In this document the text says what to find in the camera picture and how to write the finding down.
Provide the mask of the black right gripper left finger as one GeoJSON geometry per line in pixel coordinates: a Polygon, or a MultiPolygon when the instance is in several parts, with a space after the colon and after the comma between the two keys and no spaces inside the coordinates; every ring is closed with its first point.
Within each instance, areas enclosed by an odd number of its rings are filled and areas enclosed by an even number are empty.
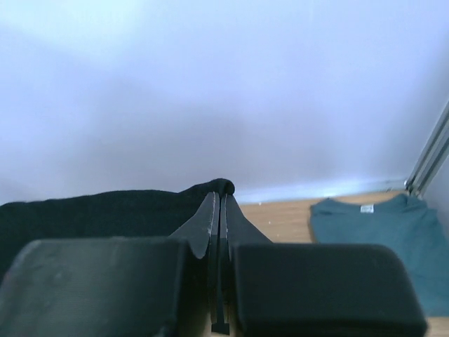
{"type": "Polygon", "coordinates": [[[208,336],[216,196],[168,237],[44,239],[1,284],[2,336],[208,336]]]}

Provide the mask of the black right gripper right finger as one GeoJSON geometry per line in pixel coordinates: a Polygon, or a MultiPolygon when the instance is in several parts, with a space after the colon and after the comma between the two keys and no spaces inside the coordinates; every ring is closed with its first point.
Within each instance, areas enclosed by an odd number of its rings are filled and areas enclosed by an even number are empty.
{"type": "Polygon", "coordinates": [[[398,256],[378,244],[282,244],[220,202],[220,309],[233,336],[424,336],[398,256]]]}

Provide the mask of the black t-shirt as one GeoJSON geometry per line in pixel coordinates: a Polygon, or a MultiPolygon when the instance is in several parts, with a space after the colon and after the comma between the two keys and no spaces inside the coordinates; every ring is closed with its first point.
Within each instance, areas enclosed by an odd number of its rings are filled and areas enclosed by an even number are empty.
{"type": "Polygon", "coordinates": [[[38,239],[163,237],[197,211],[206,195],[233,194],[218,178],[181,192],[122,190],[66,199],[11,202],[1,206],[1,274],[28,243],[38,239]]]}

